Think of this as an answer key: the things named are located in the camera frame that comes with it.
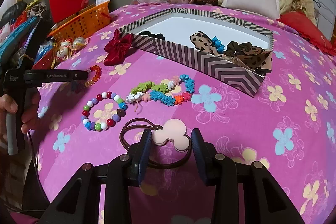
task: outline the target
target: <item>bed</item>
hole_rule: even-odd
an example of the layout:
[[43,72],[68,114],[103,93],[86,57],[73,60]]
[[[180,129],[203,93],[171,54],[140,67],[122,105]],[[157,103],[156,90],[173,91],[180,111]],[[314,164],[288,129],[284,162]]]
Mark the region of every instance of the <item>bed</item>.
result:
[[[103,66],[104,46],[116,28],[171,7],[215,11],[273,31],[272,73],[267,74],[255,97],[177,62],[133,48],[122,64]],[[87,69],[99,65],[101,79],[78,94],[71,91],[70,83],[48,83],[39,89],[41,126],[34,132],[33,141],[39,147],[39,177],[50,200],[83,163],[101,165],[125,153],[119,133],[126,121],[144,117],[164,124],[177,118],[186,124],[188,135],[193,128],[199,128],[205,141],[236,162],[261,161],[305,223],[325,221],[336,204],[335,57],[324,55],[281,22],[236,10],[200,5],[126,5],[112,15],[116,16],[115,21],[95,33],[84,49],[58,66],[58,69]],[[130,106],[126,116],[107,131],[88,131],[80,121],[83,106],[98,93],[110,90],[125,97],[139,82],[166,81],[181,74],[194,79],[198,98],[211,98],[209,95],[213,93],[220,96],[221,100],[210,102],[215,111],[209,112],[205,99],[174,107],[142,102],[136,112],[136,106]],[[183,91],[181,85],[171,92]],[[92,110],[90,118],[105,120],[116,109],[116,103],[101,103]],[[141,130],[132,130],[125,139],[134,143],[141,134]],[[182,154],[166,145],[152,151],[152,157],[169,163],[180,159]],[[103,196],[104,189],[100,224],[104,223]],[[203,185],[192,155],[177,169],[147,169],[142,185],[130,189],[132,220],[135,224],[210,223],[213,198],[214,188]]]

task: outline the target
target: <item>screw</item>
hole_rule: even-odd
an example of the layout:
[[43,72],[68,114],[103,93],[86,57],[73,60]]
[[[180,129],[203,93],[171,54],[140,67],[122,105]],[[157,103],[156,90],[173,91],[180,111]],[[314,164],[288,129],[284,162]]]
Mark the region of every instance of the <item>screw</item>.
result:
[[83,169],[84,171],[88,171],[88,170],[90,170],[91,167],[92,167],[92,164],[83,164],[83,165],[82,165],[82,169]]
[[121,161],[127,161],[127,160],[129,160],[129,155],[127,155],[127,154],[123,154],[123,155],[121,155],[121,156],[119,157],[119,159],[120,159]]
[[255,161],[253,163],[254,167],[261,169],[263,167],[263,164],[260,161]]
[[217,154],[215,155],[215,158],[216,158],[217,160],[223,160],[223,159],[225,159],[225,156],[224,156],[223,154],[221,154],[221,153],[217,153]]

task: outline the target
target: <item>red satin bow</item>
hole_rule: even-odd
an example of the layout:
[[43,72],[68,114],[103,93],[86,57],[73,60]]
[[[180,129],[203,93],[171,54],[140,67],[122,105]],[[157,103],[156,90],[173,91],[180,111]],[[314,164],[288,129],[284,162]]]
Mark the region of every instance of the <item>red satin bow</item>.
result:
[[104,50],[109,54],[104,60],[105,66],[115,66],[121,64],[125,58],[125,54],[131,47],[133,33],[128,33],[121,37],[119,29],[115,29],[114,37],[106,44]]

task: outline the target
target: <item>red pillow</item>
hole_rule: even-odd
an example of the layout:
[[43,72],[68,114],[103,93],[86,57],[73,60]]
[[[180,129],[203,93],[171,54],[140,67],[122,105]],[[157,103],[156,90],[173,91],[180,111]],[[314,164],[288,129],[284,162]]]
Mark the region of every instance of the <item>red pillow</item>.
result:
[[302,38],[319,48],[323,53],[336,55],[336,46],[333,47],[331,42],[303,13],[289,12],[281,15],[278,21],[295,29]]

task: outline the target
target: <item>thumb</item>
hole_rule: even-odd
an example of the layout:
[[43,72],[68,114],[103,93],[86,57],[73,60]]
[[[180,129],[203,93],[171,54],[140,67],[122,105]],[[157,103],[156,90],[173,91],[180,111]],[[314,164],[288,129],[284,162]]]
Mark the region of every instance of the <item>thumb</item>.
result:
[[0,111],[5,110],[13,114],[17,112],[17,103],[7,94],[0,97]]

